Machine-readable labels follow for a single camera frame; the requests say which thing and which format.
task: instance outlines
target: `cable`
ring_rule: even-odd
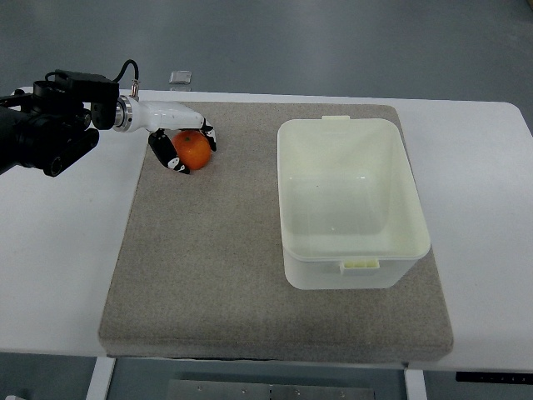
[[[49,82],[48,79],[49,79],[52,75],[63,75],[63,76],[65,76],[64,73],[54,71],[54,72],[49,72],[49,73],[47,73],[47,74],[44,76],[44,80]]]
[[[124,76],[124,73],[126,72],[127,66],[130,64],[133,65],[133,68],[135,69],[135,80],[139,80],[139,67],[136,62],[130,59],[130,60],[127,60],[124,63],[124,65],[122,65],[122,69],[118,73],[117,77],[113,79],[114,82],[118,82],[122,79],[122,77]]]

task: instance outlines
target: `white table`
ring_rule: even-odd
[[[141,91],[143,99],[396,108],[455,336],[450,355],[410,368],[533,372],[533,137],[516,107]],[[57,178],[22,167],[0,176],[0,351],[105,354],[97,330],[146,143],[145,132],[101,132]]]

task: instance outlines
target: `gray mat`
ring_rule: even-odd
[[[186,176],[148,150],[104,309],[111,356],[395,363],[453,337],[432,252],[389,289],[302,291],[286,280],[276,133],[293,118],[385,118],[376,105],[194,102],[219,150]]]

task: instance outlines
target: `white plastic bin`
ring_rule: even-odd
[[[389,288],[430,237],[396,125],[295,119],[277,134],[285,274],[300,289]]]

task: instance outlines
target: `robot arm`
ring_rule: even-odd
[[[130,96],[119,96],[118,81],[132,64],[135,79]],[[167,168],[189,173],[165,129],[197,129],[217,150],[212,125],[178,102],[139,102],[138,67],[124,63],[114,80],[102,75],[56,70],[33,84],[33,93],[17,90],[0,97],[0,174],[15,165],[39,168],[55,177],[96,147],[98,129],[132,132],[145,128],[148,142]],[[83,106],[91,103],[91,110]]]

